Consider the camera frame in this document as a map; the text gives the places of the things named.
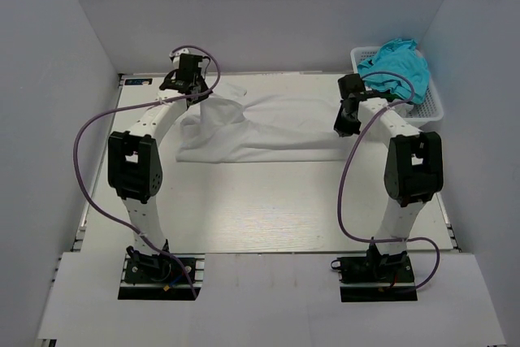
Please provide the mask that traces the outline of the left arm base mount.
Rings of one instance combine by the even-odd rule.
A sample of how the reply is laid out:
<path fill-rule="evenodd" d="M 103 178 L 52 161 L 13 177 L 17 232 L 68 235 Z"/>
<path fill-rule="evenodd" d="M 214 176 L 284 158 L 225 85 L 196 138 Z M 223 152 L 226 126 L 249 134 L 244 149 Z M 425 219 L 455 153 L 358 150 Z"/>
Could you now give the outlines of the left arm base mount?
<path fill-rule="evenodd" d="M 141 254 L 131 246 L 126 249 L 119 283 L 120 301 L 195 301 L 190 287 L 199 294 L 202 288 L 205 256 L 180 255 L 182 266 L 161 254 Z"/>

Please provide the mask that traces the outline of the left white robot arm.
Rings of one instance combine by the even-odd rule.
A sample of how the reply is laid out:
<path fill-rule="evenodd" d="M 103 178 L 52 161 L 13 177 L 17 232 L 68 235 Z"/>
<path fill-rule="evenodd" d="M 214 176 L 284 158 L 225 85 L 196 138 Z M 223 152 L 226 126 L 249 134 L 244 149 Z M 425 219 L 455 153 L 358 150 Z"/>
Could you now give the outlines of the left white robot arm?
<path fill-rule="evenodd" d="M 208 90 L 201 70 L 172 71 L 159 87 L 155 104 L 130 129 L 114 131 L 108 140 L 108 183 L 128 212 L 134 234 L 133 249 L 149 255 L 144 272 L 152 280 L 162 281 L 171 274 L 171 260 L 156 253 L 167 252 L 168 242 L 158 216 L 156 196 L 163 183 L 159 146 L 169 129 L 188 108 L 209 96 L 186 96 Z"/>

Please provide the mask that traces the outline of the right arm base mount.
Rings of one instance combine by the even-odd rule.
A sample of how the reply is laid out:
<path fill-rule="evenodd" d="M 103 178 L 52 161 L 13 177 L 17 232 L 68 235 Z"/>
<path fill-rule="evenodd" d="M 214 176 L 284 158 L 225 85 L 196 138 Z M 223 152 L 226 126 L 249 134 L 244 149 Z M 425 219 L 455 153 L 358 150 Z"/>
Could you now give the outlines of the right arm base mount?
<path fill-rule="evenodd" d="M 343 303 L 417 301 L 414 272 L 406 251 L 382 255 L 370 244 L 364 255 L 349 255 L 331 262 L 339 273 Z"/>

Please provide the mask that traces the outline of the white t-shirt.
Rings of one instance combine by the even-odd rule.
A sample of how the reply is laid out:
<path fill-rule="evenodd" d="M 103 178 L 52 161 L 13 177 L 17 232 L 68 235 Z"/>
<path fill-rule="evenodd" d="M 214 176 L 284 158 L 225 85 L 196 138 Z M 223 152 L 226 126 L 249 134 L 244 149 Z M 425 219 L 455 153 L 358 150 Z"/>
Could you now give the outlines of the white t-shirt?
<path fill-rule="evenodd" d="M 309 93 L 225 84 L 180 121 L 182 163 L 343 161 L 352 137 L 333 129 L 339 103 Z"/>

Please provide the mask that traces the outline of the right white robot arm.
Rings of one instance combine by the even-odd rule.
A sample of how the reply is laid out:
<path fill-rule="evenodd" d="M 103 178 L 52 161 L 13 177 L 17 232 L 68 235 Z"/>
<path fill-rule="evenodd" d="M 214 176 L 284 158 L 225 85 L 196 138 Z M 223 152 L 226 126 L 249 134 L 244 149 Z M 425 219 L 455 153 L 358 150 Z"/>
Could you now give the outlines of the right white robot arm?
<path fill-rule="evenodd" d="M 346 98 L 342 101 L 335 126 L 342 137 L 357 139 L 341 173 L 336 215 L 340 230 L 349 239 L 374 244 L 379 251 L 368 258 L 366 269 L 375 280 L 387 280 L 397 269 L 392 255 L 407 250 L 407 244 L 430 241 L 412 237 L 412 227 L 423 207 L 444 185 L 442 140 L 437 132 L 423 132 L 403 119 L 394 108 L 401 103 L 384 98 Z M 370 238 L 355 236 L 343 224 L 343 193 L 353 158 L 367 135 L 387 148 L 383 184 L 388 203 L 376 234 Z"/>

